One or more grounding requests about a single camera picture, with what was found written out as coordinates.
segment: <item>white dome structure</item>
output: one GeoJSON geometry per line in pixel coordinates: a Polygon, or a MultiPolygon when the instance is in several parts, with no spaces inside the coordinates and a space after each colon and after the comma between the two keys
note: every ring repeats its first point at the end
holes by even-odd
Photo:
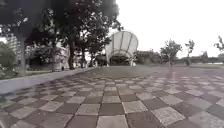
{"type": "Polygon", "coordinates": [[[106,46],[107,62],[112,56],[126,56],[130,59],[131,65],[134,53],[137,51],[138,39],[128,31],[120,31],[111,36],[111,42],[106,46]]]}

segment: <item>low wall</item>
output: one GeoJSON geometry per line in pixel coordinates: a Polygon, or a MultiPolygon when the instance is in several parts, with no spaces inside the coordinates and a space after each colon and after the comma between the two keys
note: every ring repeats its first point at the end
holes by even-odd
{"type": "Polygon", "coordinates": [[[0,80],[0,94],[15,91],[21,88],[31,87],[37,84],[42,84],[52,81],[61,77],[78,74],[81,72],[89,71],[94,68],[75,69],[63,72],[53,72],[41,75],[27,76],[15,79],[0,80]]]}

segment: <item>paved plaza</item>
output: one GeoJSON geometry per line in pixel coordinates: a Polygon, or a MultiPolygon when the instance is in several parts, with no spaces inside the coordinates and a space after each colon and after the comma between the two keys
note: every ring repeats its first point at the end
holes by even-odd
{"type": "Polygon", "coordinates": [[[224,70],[109,67],[0,97],[3,128],[224,128],[224,70]]]}

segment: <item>sky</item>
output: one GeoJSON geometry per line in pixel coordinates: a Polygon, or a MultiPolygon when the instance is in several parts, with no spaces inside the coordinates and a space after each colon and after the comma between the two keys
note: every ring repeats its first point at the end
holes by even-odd
{"type": "Polygon", "coordinates": [[[118,20],[125,30],[139,40],[138,50],[159,51],[165,40],[183,46],[178,57],[187,55],[184,46],[195,42],[191,56],[207,51],[208,56],[220,52],[214,47],[218,36],[224,38],[224,0],[116,0],[118,20]]]}

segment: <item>white paving tile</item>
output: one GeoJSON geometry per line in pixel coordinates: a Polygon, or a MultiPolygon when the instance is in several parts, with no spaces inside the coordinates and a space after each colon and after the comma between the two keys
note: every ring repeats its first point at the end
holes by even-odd
{"type": "Polygon", "coordinates": [[[164,125],[168,126],[177,121],[184,120],[185,117],[174,110],[171,107],[165,107],[153,110],[152,113],[159,119],[159,121],[164,125]]]}

